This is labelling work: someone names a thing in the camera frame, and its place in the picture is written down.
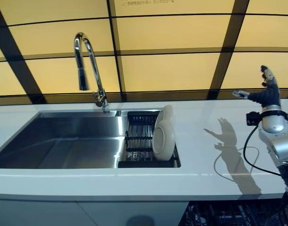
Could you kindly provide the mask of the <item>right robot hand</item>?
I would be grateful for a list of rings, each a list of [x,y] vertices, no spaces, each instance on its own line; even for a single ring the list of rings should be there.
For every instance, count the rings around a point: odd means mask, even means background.
[[[265,65],[261,65],[261,72],[264,79],[264,82],[262,82],[262,85],[264,86],[263,91],[253,93],[243,90],[234,90],[232,91],[232,95],[259,103],[262,107],[270,105],[280,106],[280,91],[274,74]]]

